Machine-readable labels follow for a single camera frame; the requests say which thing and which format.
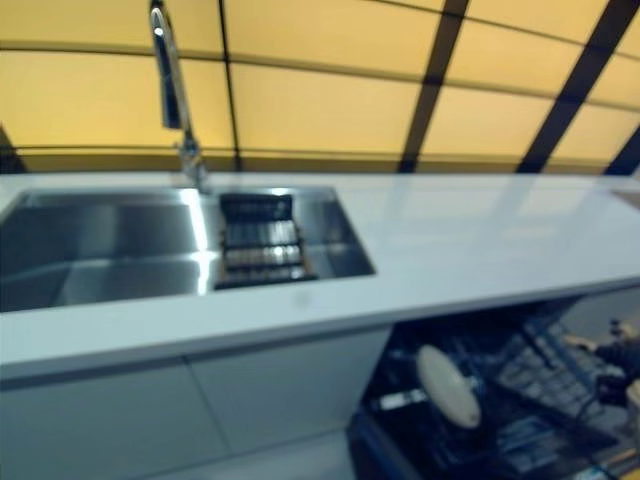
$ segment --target chrome faucet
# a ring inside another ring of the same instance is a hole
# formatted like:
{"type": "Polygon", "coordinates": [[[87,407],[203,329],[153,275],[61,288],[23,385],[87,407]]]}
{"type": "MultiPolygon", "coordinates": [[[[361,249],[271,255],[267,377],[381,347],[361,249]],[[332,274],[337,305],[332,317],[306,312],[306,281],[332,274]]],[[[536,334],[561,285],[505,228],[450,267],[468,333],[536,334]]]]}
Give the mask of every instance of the chrome faucet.
{"type": "Polygon", "coordinates": [[[160,72],[162,124],[167,128],[182,130],[182,144],[177,145],[182,170],[193,181],[198,191],[203,193],[207,170],[200,153],[200,145],[193,134],[178,61],[178,49],[163,0],[151,0],[149,18],[160,72]]]}

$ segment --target countertop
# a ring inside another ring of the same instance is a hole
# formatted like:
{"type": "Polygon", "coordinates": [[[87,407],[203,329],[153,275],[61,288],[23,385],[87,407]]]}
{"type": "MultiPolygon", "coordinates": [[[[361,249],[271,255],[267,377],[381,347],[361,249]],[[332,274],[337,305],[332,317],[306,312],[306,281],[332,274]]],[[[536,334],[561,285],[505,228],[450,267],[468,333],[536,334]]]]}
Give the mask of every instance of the countertop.
{"type": "MultiPolygon", "coordinates": [[[[4,379],[214,351],[640,284],[631,178],[213,173],[217,186],[333,186],[376,274],[3,314],[4,379]]],[[[180,174],[0,177],[28,189],[184,185],[180,174]]]]}

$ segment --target stainless steel sink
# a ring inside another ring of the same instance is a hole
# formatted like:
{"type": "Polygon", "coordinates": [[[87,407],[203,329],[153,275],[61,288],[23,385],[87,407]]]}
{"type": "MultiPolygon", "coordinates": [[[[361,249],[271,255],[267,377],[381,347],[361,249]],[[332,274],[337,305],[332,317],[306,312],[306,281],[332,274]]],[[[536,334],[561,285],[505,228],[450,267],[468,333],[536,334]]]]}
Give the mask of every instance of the stainless steel sink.
{"type": "MultiPolygon", "coordinates": [[[[374,273],[333,189],[233,192],[293,197],[313,278],[374,273]]],[[[223,193],[24,194],[0,224],[0,311],[211,292],[222,257],[223,193]]]]}

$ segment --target white plate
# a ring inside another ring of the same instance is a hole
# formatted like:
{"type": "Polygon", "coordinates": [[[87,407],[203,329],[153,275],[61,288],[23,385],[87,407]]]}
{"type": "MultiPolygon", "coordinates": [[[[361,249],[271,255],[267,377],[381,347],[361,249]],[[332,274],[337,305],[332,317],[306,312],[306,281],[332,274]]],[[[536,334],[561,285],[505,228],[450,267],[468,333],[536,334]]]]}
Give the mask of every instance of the white plate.
{"type": "Polygon", "coordinates": [[[478,400],[447,355],[433,345],[424,345],[416,356],[416,367],[422,387],[451,423],[468,429],[480,425],[478,400]]]}

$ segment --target open dishwasher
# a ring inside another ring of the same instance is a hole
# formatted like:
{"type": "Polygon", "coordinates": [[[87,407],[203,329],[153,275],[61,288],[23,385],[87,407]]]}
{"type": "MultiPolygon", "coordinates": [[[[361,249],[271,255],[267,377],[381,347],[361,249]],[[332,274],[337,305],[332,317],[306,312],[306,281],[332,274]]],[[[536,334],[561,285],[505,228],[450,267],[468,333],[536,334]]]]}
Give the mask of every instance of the open dishwasher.
{"type": "Polygon", "coordinates": [[[397,325],[350,429],[370,471],[394,480],[617,478],[599,462],[635,460],[631,427],[624,409],[595,401],[610,367],[564,341],[572,332],[559,319],[573,303],[397,325]]]}

